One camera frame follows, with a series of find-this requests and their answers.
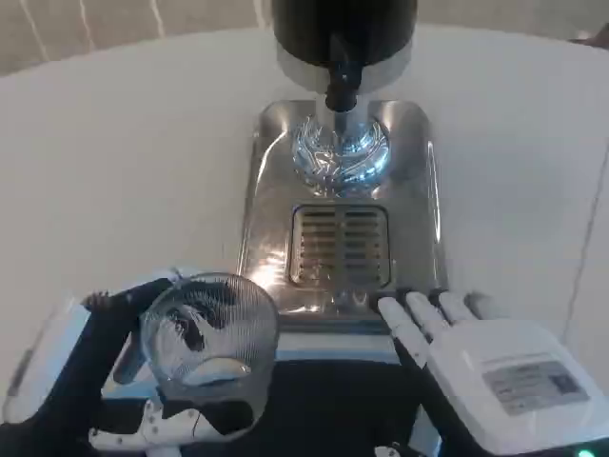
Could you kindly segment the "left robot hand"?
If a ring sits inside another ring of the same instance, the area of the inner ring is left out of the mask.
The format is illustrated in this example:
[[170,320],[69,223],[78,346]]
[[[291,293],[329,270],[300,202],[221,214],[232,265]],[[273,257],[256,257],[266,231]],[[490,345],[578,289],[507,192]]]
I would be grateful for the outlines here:
[[177,456],[262,417],[279,339],[272,298],[229,273],[175,269],[93,292],[45,323],[2,407],[5,456]]

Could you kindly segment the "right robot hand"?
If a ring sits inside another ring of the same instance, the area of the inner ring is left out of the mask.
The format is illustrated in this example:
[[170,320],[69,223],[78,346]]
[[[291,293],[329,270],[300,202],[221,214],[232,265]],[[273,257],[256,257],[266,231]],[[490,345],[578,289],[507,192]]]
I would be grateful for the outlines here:
[[438,436],[424,455],[607,455],[608,398],[551,331],[481,318],[449,290],[403,290],[377,310]]

